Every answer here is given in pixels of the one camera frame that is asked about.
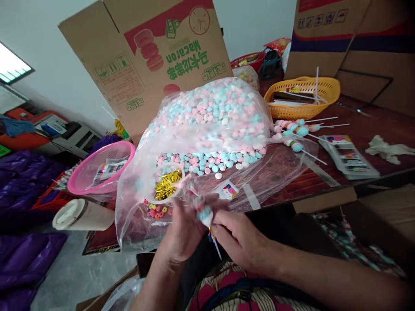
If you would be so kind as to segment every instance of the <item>white cup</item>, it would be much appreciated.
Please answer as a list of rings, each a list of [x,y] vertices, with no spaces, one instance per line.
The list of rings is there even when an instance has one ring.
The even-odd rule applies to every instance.
[[[52,225],[57,230],[104,231],[114,219],[113,210],[85,199],[74,199],[56,213]]]

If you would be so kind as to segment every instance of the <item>human hand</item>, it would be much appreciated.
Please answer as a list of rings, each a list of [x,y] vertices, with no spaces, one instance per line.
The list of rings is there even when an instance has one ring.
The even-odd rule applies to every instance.
[[[276,275],[282,245],[265,237],[245,214],[220,210],[213,223],[213,234],[234,263],[263,276]]]
[[[208,194],[206,204],[214,213],[220,209],[229,209],[229,201],[219,200],[218,194]],[[183,203],[173,198],[173,222],[168,227],[159,251],[165,260],[173,265],[181,264],[189,259],[202,239],[207,227],[196,219],[196,209],[188,209]]]

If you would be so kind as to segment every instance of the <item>clear plastic wrap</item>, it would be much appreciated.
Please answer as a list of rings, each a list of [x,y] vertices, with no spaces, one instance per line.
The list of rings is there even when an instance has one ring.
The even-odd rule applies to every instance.
[[[216,113],[218,117],[214,123],[199,118],[203,104],[212,106],[213,111],[218,108],[220,115]],[[122,250],[150,251],[161,242],[171,216],[166,213],[164,217],[153,218],[143,202],[146,198],[154,197],[156,177],[162,174],[157,172],[157,166],[169,161],[177,162],[179,155],[197,155],[198,159],[202,159],[198,163],[200,167],[203,155],[209,161],[211,158],[208,156],[216,155],[214,161],[217,161],[224,153],[227,158],[231,154],[244,153],[243,162],[249,160],[247,167],[238,170],[232,163],[230,168],[220,171],[220,180],[215,178],[214,173],[198,177],[205,194],[215,190],[225,180],[230,180],[238,187],[238,196],[230,202],[233,211],[251,210],[252,200],[256,198],[261,204],[294,180],[305,169],[302,167],[302,157],[297,157],[284,144],[268,145],[275,142],[269,138],[272,126],[264,99],[238,78],[220,79],[192,91],[166,97],[118,183],[115,224]],[[306,151],[317,153],[318,146],[314,142],[294,139],[301,140]],[[177,154],[177,157],[171,156],[171,159],[166,160],[166,157],[162,157],[166,153],[169,156],[170,153]],[[178,163],[182,165],[183,162],[179,159]],[[194,174],[189,169],[186,174]]]
[[[242,66],[238,68],[233,68],[232,72],[234,77],[244,80],[256,91],[259,91],[258,74],[255,72],[255,69],[252,66]]]
[[[130,311],[144,281],[140,276],[126,280],[112,292],[102,311]]]

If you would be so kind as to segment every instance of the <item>pink plastic basket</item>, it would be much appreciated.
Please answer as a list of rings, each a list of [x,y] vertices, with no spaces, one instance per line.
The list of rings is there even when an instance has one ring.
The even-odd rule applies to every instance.
[[[133,159],[135,147],[127,141],[112,143],[95,151],[86,158],[72,173],[68,181],[68,190],[76,195],[108,194],[117,190],[117,181],[121,173]],[[101,184],[90,187],[94,177],[107,159],[121,159],[130,156],[127,163],[113,176]]]

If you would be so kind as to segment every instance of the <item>striped clothing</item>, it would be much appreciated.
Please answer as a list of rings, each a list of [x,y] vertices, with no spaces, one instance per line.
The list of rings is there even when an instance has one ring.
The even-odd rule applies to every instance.
[[[314,311],[303,302],[278,295],[258,275],[230,260],[207,275],[196,287],[186,311]]]

